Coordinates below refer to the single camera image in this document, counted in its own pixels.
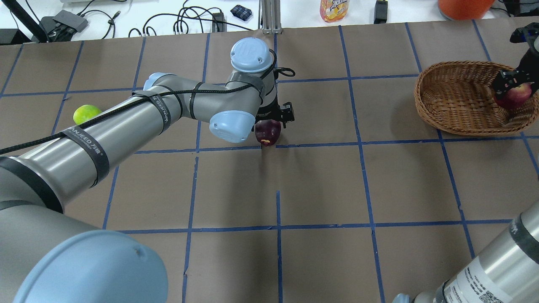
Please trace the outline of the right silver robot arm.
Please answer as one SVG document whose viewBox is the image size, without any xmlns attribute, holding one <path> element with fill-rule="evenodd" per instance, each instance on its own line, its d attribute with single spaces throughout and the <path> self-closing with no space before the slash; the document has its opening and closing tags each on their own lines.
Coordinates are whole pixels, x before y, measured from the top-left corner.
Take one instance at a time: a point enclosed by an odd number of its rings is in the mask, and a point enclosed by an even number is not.
<svg viewBox="0 0 539 303">
<path fill-rule="evenodd" d="M 416 110 L 429 125 L 461 136 L 498 136 L 538 118 L 538 44 L 518 67 L 487 61 L 433 64 L 419 75 Z M 395 303 L 537 303 L 538 203 L 511 220 L 472 261 L 435 291 L 399 294 Z"/>
</svg>

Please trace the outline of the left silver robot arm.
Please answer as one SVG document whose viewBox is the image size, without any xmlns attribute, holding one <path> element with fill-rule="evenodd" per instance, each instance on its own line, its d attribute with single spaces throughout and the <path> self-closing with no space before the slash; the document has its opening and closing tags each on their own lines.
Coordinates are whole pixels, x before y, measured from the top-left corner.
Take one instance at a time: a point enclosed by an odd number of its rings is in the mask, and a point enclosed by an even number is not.
<svg viewBox="0 0 539 303">
<path fill-rule="evenodd" d="M 50 137 L 1 150 L 2 303 L 166 303 L 169 273 L 151 246 L 108 228 L 111 206 L 100 227 L 65 214 L 85 190 L 109 174 L 131 173 L 136 194 L 157 197 L 179 165 L 172 156 L 143 159 L 142 150 L 177 121 L 206 123 L 215 137 L 240 144 L 255 133 L 271 144 L 294 121 L 290 102 L 278 102 L 278 78 L 295 71 L 279 67 L 277 52 L 256 37 L 231 48 L 231 74 L 223 85 L 173 73 L 150 75 L 142 88 L 103 113 L 75 122 Z"/>
</svg>

